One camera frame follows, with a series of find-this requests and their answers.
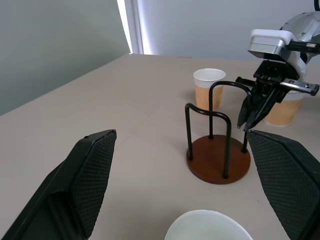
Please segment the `table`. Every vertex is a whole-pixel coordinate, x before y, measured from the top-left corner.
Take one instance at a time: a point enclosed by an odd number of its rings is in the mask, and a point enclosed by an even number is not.
[[[254,239],[288,240],[264,195],[254,162],[228,185],[196,178],[186,163],[184,106],[195,102],[193,72],[218,68],[226,80],[252,79],[259,62],[175,56],[125,55],[0,117],[0,237],[40,183],[76,141],[116,129],[110,179],[91,240],[163,240],[185,212],[207,209],[240,223]],[[319,84],[319,65],[306,81]],[[220,111],[236,128],[244,91],[225,86]],[[307,96],[294,122],[256,129],[303,144],[320,160],[320,97]],[[191,111],[192,139],[209,133],[208,118]],[[215,119],[215,134],[225,134]]]

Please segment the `wall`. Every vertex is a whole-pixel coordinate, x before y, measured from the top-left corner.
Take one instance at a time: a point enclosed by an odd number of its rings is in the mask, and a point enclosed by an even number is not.
[[[247,52],[252,29],[279,29],[295,15],[314,11],[313,0],[133,1],[144,53],[225,59],[255,60]]]
[[[128,52],[117,0],[2,0],[0,115]]]

